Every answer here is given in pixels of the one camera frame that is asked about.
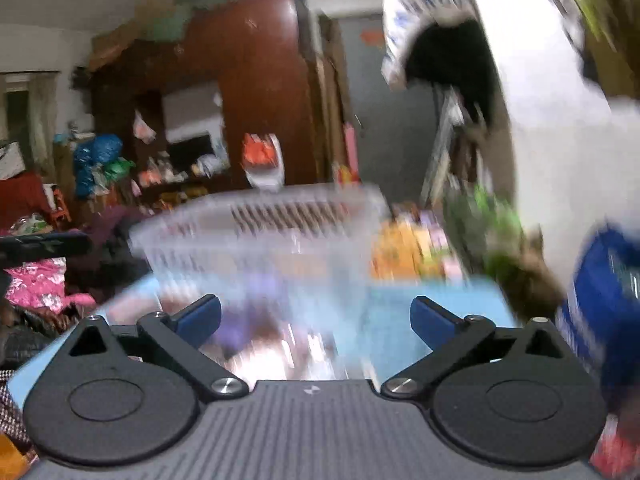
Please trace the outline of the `clear plastic basket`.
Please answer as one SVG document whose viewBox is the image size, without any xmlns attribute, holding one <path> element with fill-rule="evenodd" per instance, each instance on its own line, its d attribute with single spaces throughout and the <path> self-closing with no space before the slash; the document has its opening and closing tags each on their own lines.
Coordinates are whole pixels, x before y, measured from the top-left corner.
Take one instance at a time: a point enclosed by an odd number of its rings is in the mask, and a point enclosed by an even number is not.
<svg viewBox="0 0 640 480">
<path fill-rule="evenodd" d="M 372 185 L 212 194 L 142 221 L 129 246 L 165 292 L 219 298 L 202 350 L 246 382 L 369 378 L 364 305 L 387 216 Z"/>
</svg>

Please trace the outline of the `pink floral bedding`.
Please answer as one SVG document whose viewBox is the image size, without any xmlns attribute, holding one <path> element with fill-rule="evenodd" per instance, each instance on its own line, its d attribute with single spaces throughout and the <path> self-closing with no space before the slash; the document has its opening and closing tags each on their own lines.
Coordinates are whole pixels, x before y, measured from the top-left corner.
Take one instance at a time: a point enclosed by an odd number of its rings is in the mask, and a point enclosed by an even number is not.
<svg viewBox="0 0 640 480">
<path fill-rule="evenodd" d="M 96 300 L 89 294 L 66 294 L 65 272 L 65 258 L 24 263 L 9 269 L 11 283 L 6 299 L 23 308 L 46 309 L 55 314 L 71 306 L 95 307 Z"/>
</svg>

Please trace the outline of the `blue table mat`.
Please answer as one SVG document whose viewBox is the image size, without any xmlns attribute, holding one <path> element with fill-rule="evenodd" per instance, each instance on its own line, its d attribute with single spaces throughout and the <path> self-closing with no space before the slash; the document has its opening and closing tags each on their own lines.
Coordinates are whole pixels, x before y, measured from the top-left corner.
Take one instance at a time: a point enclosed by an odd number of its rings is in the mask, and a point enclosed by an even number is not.
<svg viewBox="0 0 640 480">
<path fill-rule="evenodd" d="M 276 282 L 249 288 L 221 281 L 148 276 L 93 309 L 107 323 L 129 325 L 148 313 L 175 314 L 206 294 L 221 302 L 221 323 L 200 350 L 254 385 L 258 380 L 368 378 L 375 385 L 423 358 L 430 348 L 413 333 L 410 306 L 427 296 L 454 314 L 516 322 L 493 282 L 370 282 L 336 294 Z"/>
</svg>

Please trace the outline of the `dark maroon clothes pile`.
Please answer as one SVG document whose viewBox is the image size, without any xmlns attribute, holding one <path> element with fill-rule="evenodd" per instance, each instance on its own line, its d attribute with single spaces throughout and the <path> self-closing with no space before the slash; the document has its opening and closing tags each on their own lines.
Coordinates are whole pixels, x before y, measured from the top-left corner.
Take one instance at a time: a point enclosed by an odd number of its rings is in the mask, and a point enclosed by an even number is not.
<svg viewBox="0 0 640 480">
<path fill-rule="evenodd" d="M 128 244 L 131 229 L 143 219 L 140 211 L 126 206 L 95 214 L 85 228 L 92 249 L 66 259 L 66 294 L 83 292 L 102 304 L 148 274 L 149 265 L 134 256 Z"/>
</svg>

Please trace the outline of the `orange yellow blanket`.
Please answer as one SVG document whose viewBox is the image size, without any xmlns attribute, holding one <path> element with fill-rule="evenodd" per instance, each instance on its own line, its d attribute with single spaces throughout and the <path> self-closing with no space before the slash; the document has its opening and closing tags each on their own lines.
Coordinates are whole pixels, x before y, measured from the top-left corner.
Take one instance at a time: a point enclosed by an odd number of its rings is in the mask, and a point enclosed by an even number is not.
<svg viewBox="0 0 640 480">
<path fill-rule="evenodd" d="M 370 275 L 379 281 L 444 278 L 450 255 L 444 234 L 406 220 L 385 222 L 372 247 Z"/>
</svg>

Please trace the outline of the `green patterned bag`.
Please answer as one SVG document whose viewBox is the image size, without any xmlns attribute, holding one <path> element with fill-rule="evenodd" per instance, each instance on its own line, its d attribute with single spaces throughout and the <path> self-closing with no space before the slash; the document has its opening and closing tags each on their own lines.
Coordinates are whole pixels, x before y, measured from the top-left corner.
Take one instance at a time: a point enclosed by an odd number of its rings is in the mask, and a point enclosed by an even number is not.
<svg viewBox="0 0 640 480">
<path fill-rule="evenodd" d="M 540 229 L 525 231 L 510 204 L 480 186 L 450 188 L 442 218 L 466 268 L 499 286 L 518 322 L 555 318 L 565 292 L 544 261 Z"/>
</svg>

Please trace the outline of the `blue plastic bag pile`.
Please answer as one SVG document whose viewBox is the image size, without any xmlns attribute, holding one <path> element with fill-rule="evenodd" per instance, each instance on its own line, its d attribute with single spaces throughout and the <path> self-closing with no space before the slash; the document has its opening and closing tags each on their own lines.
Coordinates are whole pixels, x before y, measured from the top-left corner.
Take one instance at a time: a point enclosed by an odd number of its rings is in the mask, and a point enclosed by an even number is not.
<svg viewBox="0 0 640 480">
<path fill-rule="evenodd" d="M 81 142 L 73 154 L 75 195 L 84 200 L 95 188 L 106 188 L 126 176 L 128 169 L 119 136 L 105 133 Z"/>
</svg>

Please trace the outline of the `blue shopping bag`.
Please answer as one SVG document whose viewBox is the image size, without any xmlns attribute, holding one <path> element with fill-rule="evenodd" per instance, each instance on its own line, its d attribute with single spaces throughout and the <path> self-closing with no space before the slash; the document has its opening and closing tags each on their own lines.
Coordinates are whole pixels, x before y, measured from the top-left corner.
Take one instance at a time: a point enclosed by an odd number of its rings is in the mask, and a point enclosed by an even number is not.
<svg viewBox="0 0 640 480">
<path fill-rule="evenodd" d="M 614 226 L 593 234 L 555 325 L 607 404 L 639 381 L 639 242 Z"/>
</svg>

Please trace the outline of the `black television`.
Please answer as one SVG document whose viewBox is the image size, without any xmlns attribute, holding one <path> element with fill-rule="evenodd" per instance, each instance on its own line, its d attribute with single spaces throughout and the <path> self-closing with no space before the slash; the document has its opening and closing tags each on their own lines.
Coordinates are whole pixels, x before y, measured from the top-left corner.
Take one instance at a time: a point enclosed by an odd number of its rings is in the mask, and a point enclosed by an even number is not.
<svg viewBox="0 0 640 480">
<path fill-rule="evenodd" d="M 171 165 L 179 171 L 189 171 L 201 156 L 215 154 L 212 139 L 206 132 L 167 145 Z"/>
</svg>

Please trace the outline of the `red white hanging bag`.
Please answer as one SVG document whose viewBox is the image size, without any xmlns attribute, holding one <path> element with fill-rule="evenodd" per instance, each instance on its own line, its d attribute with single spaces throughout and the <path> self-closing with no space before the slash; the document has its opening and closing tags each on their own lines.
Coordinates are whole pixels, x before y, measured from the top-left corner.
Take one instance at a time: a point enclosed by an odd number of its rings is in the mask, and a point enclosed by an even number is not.
<svg viewBox="0 0 640 480">
<path fill-rule="evenodd" d="M 284 162 L 277 136 L 247 133 L 242 145 L 242 168 L 252 188 L 280 190 L 284 185 Z"/>
</svg>

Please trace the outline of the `dark red wooden wardrobe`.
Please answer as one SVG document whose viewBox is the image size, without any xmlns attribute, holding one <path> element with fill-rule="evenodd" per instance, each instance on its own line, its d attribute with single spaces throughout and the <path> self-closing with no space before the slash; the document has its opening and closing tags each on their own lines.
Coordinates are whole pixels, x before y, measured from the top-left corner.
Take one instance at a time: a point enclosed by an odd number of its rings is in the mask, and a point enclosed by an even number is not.
<svg viewBox="0 0 640 480">
<path fill-rule="evenodd" d="M 230 168 L 216 188 L 239 190 L 247 133 L 277 136 L 288 185 L 317 182 L 309 65 L 299 44 L 296 0 L 236 0 L 198 11 L 178 42 L 136 40 L 89 79 L 99 133 L 115 133 L 137 162 L 166 143 L 162 99 L 214 82 L 222 99 Z"/>
</svg>

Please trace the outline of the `grey door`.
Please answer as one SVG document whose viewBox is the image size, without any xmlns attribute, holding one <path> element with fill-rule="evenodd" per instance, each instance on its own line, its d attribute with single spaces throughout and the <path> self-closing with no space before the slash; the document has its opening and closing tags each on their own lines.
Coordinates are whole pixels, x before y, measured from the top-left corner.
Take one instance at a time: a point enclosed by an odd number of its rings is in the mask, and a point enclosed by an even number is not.
<svg viewBox="0 0 640 480">
<path fill-rule="evenodd" d="M 390 203 L 418 202 L 431 169 L 445 92 L 418 82 L 393 90 L 381 68 L 382 16 L 339 18 L 349 122 L 357 133 L 360 179 Z"/>
</svg>

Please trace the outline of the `white black hanging jacket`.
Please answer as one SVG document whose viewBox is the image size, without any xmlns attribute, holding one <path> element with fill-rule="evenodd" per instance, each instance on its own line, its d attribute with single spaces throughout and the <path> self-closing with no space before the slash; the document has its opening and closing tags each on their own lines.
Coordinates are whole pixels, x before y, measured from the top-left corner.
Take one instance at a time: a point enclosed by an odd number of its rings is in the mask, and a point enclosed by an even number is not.
<svg viewBox="0 0 640 480">
<path fill-rule="evenodd" d="M 494 122 L 498 77 L 474 0 L 383 0 L 383 32 L 390 88 L 452 89 L 472 122 Z"/>
</svg>

